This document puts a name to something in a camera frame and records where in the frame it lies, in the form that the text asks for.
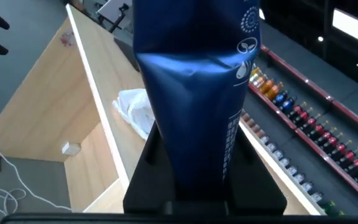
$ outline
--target black holder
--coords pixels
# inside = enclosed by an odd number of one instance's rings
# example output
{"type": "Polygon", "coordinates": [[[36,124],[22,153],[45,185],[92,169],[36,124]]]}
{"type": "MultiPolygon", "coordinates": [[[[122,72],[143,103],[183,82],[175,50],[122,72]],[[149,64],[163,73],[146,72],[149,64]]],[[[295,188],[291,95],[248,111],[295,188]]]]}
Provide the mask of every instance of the black holder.
{"type": "Polygon", "coordinates": [[[239,128],[224,198],[183,199],[154,123],[124,198],[124,212],[154,215],[282,215],[287,200],[239,128]]]}

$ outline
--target white circular pattern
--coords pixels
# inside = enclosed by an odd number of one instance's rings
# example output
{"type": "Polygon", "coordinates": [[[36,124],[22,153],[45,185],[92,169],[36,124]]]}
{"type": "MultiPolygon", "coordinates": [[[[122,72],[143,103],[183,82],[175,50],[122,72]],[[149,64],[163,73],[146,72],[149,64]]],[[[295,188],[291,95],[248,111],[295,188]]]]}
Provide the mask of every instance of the white circular pattern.
{"type": "Polygon", "coordinates": [[[256,6],[252,6],[247,10],[241,19],[241,30],[246,33],[251,33],[258,27],[259,24],[259,10],[256,6]]]}

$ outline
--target white cable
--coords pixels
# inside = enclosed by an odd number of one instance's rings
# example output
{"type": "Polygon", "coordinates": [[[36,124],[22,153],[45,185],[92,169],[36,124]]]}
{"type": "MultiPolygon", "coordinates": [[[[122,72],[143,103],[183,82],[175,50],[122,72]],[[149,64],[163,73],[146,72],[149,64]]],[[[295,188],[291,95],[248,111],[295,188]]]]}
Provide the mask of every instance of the white cable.
{"type": "MultiPolygon", "coordinates": [[[[4,156],[2,153],[0,153],[0,156],[1,156],[10,166],[12,166],[12,167],[15,169],[16,176],[17,176],[17,178],[19,179],[20,183],[24,186],[24,188],[25,188],[28,192],[30,192],[30,194],[31,194],[33,197],[35,197],[35,198],[37,198],[37,199],[39,199],[39,200],[42,200],[42,201],[44,201],[44,202],[47,202],[48,204],[50,204],[51,206],[53,206],[53,207],[55,207],[55,208],[62,208],[62,209],[69,210],[69,211],[71,211],[71,212],[73,211],[71,208],[64,207],[64,206],[60,206],[60,205],[55,205],[54,203],[52,203],[52,202],[50,202],[50,201],[48,201],[48,200],[46,200],[46,199],[44,199],[44,198],[42,198],[42,197],[39,197],[39,196],[35,195],[35,194],[30,190],[30,188],[28,188],[28,186],[26,186],[26,184],[23,182],[23,180],[20,178],[19,171],[17,170],[16,166],[15,166],[14,164],[12,164],[11,162],[9,162],[9,161],[5,158],[5,156],[4,156]]],[[[15,213],[16,210],[17,210],[17,208],[18,208],[18,206],[19,206],[19,202],[18,202],[18,201],[21,200],[21,199],[23,199],[23,198],[25,198],[25,196],[27,196],[27,192],[26,192],[25,190],[23,190],[23,189],[13,189],[13,190],[10,190],[10,191],[4,190],[4,189],[0,189],[0,192],[3,192],[3,194],[0,194],[0,197],[4,199],[4,210],[1,210],[1,209],[0,209],[0,212],[1,212],[2,214],[4,214],[4,215],[8,215],[8,214],[9,214],[9,212],[7,211],[7,201],[8,201],[8,200],[13,200],[13,202],[15,203],[15,207],[14,207],[14,209],[13,209],[13,211],[12,211],[12,213],[15,213]],[[15,196],[12,195],[12,193],[15,192],[15,191],[21,191],[21,192],[23,193],[23,196],[18,197],[18,198],[15,198],[15,196]]]]}

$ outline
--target wooden board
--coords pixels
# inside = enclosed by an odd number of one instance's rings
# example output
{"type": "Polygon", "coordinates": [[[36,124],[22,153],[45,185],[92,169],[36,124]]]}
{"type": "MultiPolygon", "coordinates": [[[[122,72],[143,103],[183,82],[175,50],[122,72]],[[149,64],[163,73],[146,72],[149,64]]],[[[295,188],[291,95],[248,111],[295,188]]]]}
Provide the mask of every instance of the wooden board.
{"type": "Polygon", "coordinates": [[[99,123],[65,161],[71,208],[82,211],[118,179],[110,148],[99,123]]]}
{"type": "Polygon", "coordinates": [[[258,153],[262,162],[270,172],[270,175],[276,181],[278,187],[287,198],[287,208],[285,210],[286,215],[325,215],[324,211],[317,203],[311,200],[301,187],[295,183],[293,177],[290,177],[279,165],[275,159],[270,155],[266,146],[260,141],[255,133],[247,126],[247,124],[241,119],[240,128],[247,136],[248,140],[258,153]]]}
{"type": "Polygon", "coordinates": [[[83,212],[124,213],[124,209],[122,207],[124,196],[125,190],[122,188],[121,181],[117,180],[83,212]]]}
{"type": "Polygon", "coordinates": [[[63,143],[82,142],[99,121],[78,47],[60,40],[65,32],[68,19],[0,114],[5,156],[63,162],[63,143]]]}
{"type": "Polygon", "coordinates": [[[112,102],[119,91],[143,88],[144,84],[112,34],[72,6],[66,8],[122,187],[127,189],[145,141],[121,118],[112,102]]]}

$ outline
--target blue packaging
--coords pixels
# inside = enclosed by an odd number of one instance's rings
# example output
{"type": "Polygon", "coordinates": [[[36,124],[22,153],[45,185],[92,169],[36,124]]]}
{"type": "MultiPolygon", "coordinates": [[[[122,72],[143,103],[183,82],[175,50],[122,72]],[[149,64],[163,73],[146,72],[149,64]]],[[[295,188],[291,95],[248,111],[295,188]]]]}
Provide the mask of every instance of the blue packaging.
{"type": "Polygon", "coordinates": [[[134,54],[177,187],[215,194],[260,49],[258,1],[133,0],[133,7],[134,54]]]}

